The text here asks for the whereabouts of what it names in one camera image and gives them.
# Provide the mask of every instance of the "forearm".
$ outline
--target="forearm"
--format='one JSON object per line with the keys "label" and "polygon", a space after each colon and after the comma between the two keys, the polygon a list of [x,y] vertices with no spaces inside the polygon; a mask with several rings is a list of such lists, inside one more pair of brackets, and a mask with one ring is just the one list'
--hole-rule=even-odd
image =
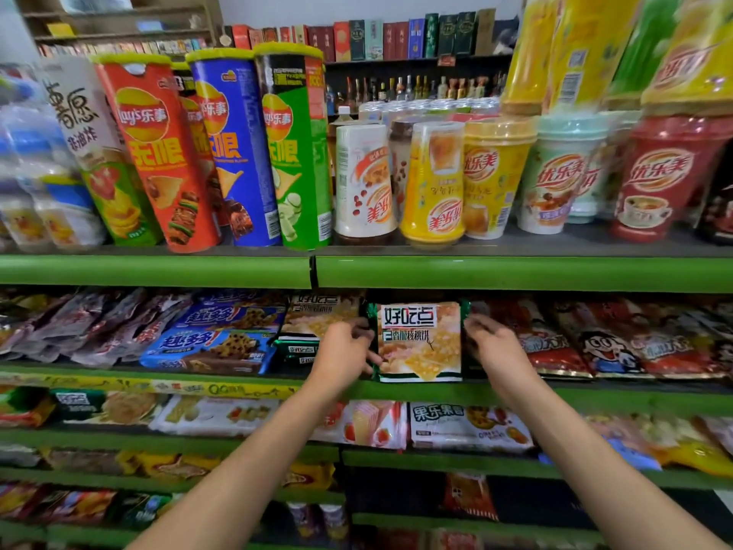
{"label": "forearm", "polygon": [[306,382],[129,548],[241,550],[330,405],[330,398]]}
{"label": "forearm", "polygon": [[540,379],[511,405],[614,550],[728,548],[628,465]]}

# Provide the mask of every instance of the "left hand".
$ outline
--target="left hand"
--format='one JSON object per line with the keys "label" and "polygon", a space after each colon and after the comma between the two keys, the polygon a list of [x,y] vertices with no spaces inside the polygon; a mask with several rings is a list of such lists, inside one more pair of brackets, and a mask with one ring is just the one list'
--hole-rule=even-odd
{"label": "left hand", "polygon": [[324,390],[327,397],[339,397],[362,373],[371,375],[367,358],[374,364],[382,363],[382,358],[369,349],[373,339],[366,318],[328,326],[307,384]]}

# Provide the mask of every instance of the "dark green box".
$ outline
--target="dark green box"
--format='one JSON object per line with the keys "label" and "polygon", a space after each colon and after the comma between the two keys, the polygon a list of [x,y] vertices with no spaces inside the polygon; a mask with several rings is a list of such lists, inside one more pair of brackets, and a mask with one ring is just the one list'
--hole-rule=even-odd
{"label": "dark green box", "polygon": [[425,57],[435,58],[438,54],[438,14],[425,15]]}
{"label": "dark green box", "polygon": [[367,59],[364,48],[364,20],[349,21],[349,35],[351,43],[351,61]]}
{"label": "dark green box", "polygon": [[457,15],[441,15],[438,36],[438,56],[452,55],[455,48]]}
{"label": "dark green box", "polygon": [[462,11],[458,14],[454,52],[456,55],[471,55],[476,38],[476,12]]}

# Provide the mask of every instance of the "wall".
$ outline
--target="wall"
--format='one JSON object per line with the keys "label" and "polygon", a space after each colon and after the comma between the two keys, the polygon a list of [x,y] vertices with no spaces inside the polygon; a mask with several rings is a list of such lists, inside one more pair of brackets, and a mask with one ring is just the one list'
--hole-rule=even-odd
{"label": "wall", "polygon": [[0,0],[0,63],[32,63],[39,57],[14,0]]}
{"label": "wall", "polygon": [[522,0],[219,0],[226,25],[282,27],[327,25],[349,19],[406,21],[426,13],[458,13],[496,7],[497,19],[513,19]]}

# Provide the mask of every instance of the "blue chip canister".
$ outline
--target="blue chip canister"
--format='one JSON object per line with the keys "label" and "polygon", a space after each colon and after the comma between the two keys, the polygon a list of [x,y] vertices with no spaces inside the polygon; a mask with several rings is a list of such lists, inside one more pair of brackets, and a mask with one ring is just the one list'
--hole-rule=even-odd
{"label": "blue chip canister", "polygon": [[186,56],[211,143],[234,244],[280,245],[280,220],[250,50],[207,48]]}

